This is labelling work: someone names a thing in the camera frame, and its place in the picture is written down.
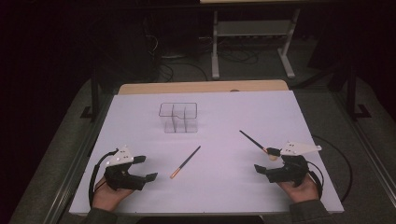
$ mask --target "white paper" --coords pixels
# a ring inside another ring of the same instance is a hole
[[[197,133],[165,133],[159,117],[162,103],[196,103]],[[288,141],[314,144],[292,91],[238,91],[117,95],[82,177],[72,214],[90,211],[88,186],[93,166],[109,151],[127,145],[144,163],[134,164],[132,175],[158,173],[143,190],[125,199],[117,212],[161,216],[193,214],[253,215],[289,212],[291,200],[254,164],[282,167],[239,131],[264,147],[282,148]],[[174,179],[169,176],[201,146]],[[325,178],[322,201],[329,212],[344,211],[317,152],[304,157]],[[318,174],[314,167],[311,170]],[[102,164],[96,181],[105,171]]]

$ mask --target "dark background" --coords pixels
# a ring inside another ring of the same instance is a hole
[[[98,4],[108,6],[106,1]],[[157,13],[147,23],[139,19],[147,15],[143,12],[77,10],[89,5],[89,1],[64,0],[0,3],[1,223],[8,222],[67,108],[93,68],[100,71],[101,85],[109,91],[124,82],[150,82],[155,80],[155,61],[148,55],[145,27],[168,47],[179,43],[189,54],[196,50],[193,43],[198,35],[210,35],[212,20],[191,12],[167,18]],[[306,8],[295,34],[295,38],[313,36],[319,40],[310,64],[313,67],[326,69],[350,56],[358,75],[372,86],[394,119],[395,9],[390,1],[360,2],[336,9]],[[249,15],[260,17],[260,12]],[[186,23],[199,29],[179,29]],[[125,62],[125,57],[134,63]]]

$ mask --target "hand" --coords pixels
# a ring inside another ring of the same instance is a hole
[[[294,203],[319,199],[317,185],[309,174],[305,176],[303,183],[296,188],[293,186],[293,182],[280,182],[277,184],[285,190]]]
[[[133,192],[132,189],[114,190],[107,184],[106,179],[102,177],[95,185],[92,207],[113,212],[119,203]]]

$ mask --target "sleeve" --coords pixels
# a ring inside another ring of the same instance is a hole
[[[291,204],[290,215],[294,224],[336,223],[320,200]]]
[[[92,208],[81,224],[116,224],[117,216],[99,208]]]

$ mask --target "black cable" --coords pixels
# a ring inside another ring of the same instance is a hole
[[[166,73],[165,71],[163,71],[162,69],[161,69],[161,66],[164,66],[164,67],[166,67],[167,69],[169,69],[170,70],[170,73]],[[162,77],[164,77],[165,78],[165,82],[169,82],[169,81],[172,81],[173,80],[173,76],[174,76],[174,70],[170,67],[170,66],[168,66],[168,65],[166,65],[166,64],[160,64],[160,66],[159,66],[159,70],[160,70],[160,73],[161,73],[161,75],[162,75]]]
[[[205,81],[208,81],[206,72],[205,72],[201,67],[199,67],[198,65],[195,65],[195,64],[193,64],[193,63],[167,63],[167,65],[169,65],[169,64],[175,64],[175,65],[183,65],[183,64],[185,64],[185,65],[189,65],[189,66],[196,67],[196,68],[197,68],[198,70],[200,70],[200,71],[202,72],[202,74],[204,75]]]
[[[320,173],[320,176],[322,177],[322,181],[321,182],[319,182],[319,183],[317,183],[317,184],[320,184],[322,187],[324,187],[324,177],[323,177],[323,173],[321,172],[321,170],[314,164],[314,163],[312,163],[312,162],[310,162],[310,161],[307,161],[309,164],[311,164],[311,165],[313,165],[313,166],[315,166],[316,168],[317,168],[317,170],[319,171],[319,173]]]
[[[92,207],[92,201],[93,201],[93,185],[95,184],[95,180],[96,180],[96,176],[98,174],[99,171],[99,167],[100,164],[102,163],[102,161],[108,157],[108,156],[114,156],[117,152],[119,151],[119,149],[117,148],[115,151],[112,152],[108,152],[105,156],[102,157],[102,159],[99,160],[99,162],[93,167],[93,171],[92,171],[92,176],[91,176],[91,181],[90,181],[90,188],[88,189],[88,198],[90,199],[90,207]]]
[[[344,160],[346,161],[346,165],[347,165],[348,170],[349,170],[349,183],[348,183],[348,186],[347,186],[347,189],[346,189],[346,193],[341,198],[341,203],[342,203],[347,198],[347,196],[349,195],[349,192],[350,192],[350,190],[352,188],[352,182],[353,182],[352,166],[350,165],[350,162],[347,159],[346,155],[338,147],[336,147],[331,142],[327,141],[326,139],[324,139],[322,137],[319,137],[319,136],[314,135],[314,134],[312,134],[312,136],[317,138],[317,139],[319,139],[319,140],[321,140],[321,141],[323,141],[323,142],[325,142],[325,143],[327,143],[327,144],[329,144],[331,147],[333,147],[335,150],[337,150],[340,153],[340,155],[344,158]]]
[[[107,181],[105,181],[105,182],[103,182],[102,184],[100,184],[100,185],[93,191],[93,194],[94,194],[100,187],[102,187],[106,182],[107,182]]]

